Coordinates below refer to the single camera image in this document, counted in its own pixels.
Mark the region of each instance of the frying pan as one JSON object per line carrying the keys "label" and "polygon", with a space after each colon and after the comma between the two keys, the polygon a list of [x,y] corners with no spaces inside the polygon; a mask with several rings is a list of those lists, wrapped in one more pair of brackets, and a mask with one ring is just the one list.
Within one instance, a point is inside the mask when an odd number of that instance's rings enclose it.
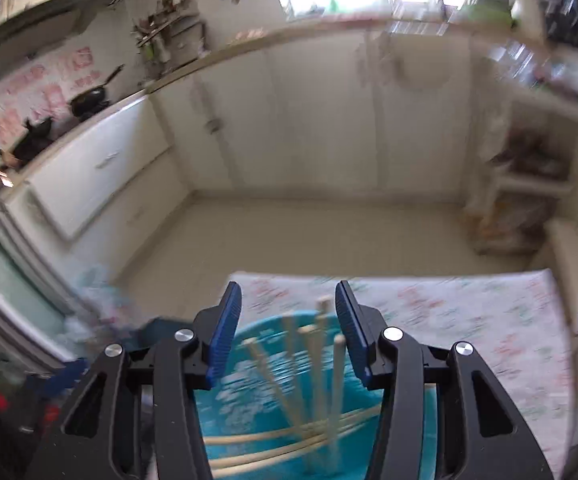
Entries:
{"label": "frying pan", "polygon": [[82,92],[82,94],[76,95],[69,102],[71,113],[76,117],[80,117],[104,101],[106,99],[105,85],[108,85],[115,78],[115,76],[117,76],[122,71],[123,68],[124,65],[120,65],[113,72],[111,72],[111,75],[106,78],[104,83],[99,86],[90,88],[89,90]]}

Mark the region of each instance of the drawer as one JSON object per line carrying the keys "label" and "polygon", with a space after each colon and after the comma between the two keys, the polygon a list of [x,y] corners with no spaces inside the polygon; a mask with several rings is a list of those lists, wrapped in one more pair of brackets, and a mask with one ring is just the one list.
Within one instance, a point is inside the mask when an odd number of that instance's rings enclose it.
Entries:
{"label": "drawer", "polygon": [[28,183],[58,234],[74,240],[113,193],[167,148],[144,97],[81,133]]}
{"label": "drawer", "polygon": [[187,194],[172,156],[163,155],[89,224],[72,245],[74,256],[104,265],[115,279]]}

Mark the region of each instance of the white shelf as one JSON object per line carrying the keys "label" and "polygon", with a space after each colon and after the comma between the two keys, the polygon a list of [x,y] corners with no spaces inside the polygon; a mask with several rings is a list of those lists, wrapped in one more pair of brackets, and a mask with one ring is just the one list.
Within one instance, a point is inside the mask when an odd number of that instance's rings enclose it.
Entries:
{"label": "white shelf", "polygon": [[506,81],[504,85],[514,101],[578,121],[578,103],[576,102],[555,95],[547,89],[532,89],[509,81]]}
{"label": "white shelf", "polygon": [[573,189],[573,185],[569,182],[518,173],[494,173],[493,180],[500,191],[515,191],[553,198],[565,197]]}

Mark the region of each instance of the blue gripper pad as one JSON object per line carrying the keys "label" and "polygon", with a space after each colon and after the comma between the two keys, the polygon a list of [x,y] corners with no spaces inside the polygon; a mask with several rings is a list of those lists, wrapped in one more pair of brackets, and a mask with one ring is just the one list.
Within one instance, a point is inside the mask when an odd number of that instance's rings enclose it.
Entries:
{"label": "blue gripper pad", "polygon": [[209,343],[207,380],[212,388],[224,374],[231,343],[233,342],[233,335],[238,326],[240,311],[242,311],[242,290],[236,282],[229,283],[220,300],[219,307],[222,309],[222,313]]}
{"label": "blue gripper pad", "polygon": [[369,386],[371,370],[368,366],[369,346],[360,328],[360,322],[355,312],[355,298],[349,297],[344,285],[336,285],[336,314],[349,351],[349,358],[354,367],[355,376],[362,381],[365,388]]}

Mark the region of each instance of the white floor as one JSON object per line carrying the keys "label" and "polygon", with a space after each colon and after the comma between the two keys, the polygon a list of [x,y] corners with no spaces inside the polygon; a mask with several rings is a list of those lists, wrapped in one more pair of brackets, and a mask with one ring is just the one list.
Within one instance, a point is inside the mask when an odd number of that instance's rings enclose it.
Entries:
{"label": "white floor", "polygon": [[146,316],[192,318],[232,272],[440,276],[524,270],[480,256],[455,205],[201,199],[181,212],[119,285]]}

